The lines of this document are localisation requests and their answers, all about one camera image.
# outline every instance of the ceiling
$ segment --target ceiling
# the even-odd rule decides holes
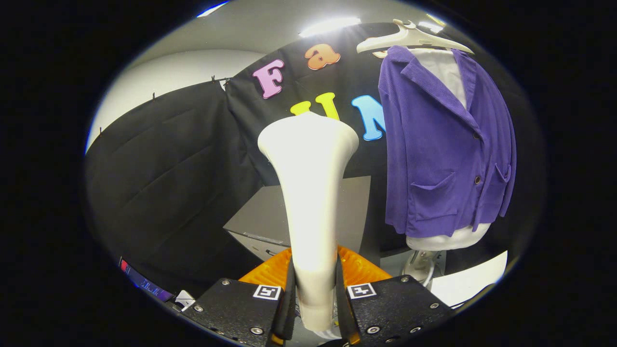
[[[431,21],[422,10],[396,0],[232,0],[163,37],[127,68],[169,54],[203,49],[268,54],[300,39],[298,34],[314,23],[333,17],[358,17],[362,23]]]

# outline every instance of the orange letter a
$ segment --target orange letter a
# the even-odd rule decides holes
[[[309,48],[304,57],[308,59],[309,68],[319,70],[328,64],[339,61],[341,55],[334,52],[329,44],[320,43]]]

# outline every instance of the gray box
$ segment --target gray box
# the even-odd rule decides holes
[[[370,176],[341,181],[336,238],[339,245],[379,266],[379,243],[369,208],[370,186]],[[259,189],[223,228],[264,261],[291,247],[281,186]]]

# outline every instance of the screw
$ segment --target screw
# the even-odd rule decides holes
[[[258,327],[252,327],[251,332],[255,335],[261,335],[263,334],[263,329],[258,328]]]

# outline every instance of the white wall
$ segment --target white wall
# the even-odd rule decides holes
[[[190,51],[160,57],[120,74],[107,90],[94,116],[85,151],[114,120],[133,108],[185,86],[215,78],[233,77],[264,54],[230,49]]]

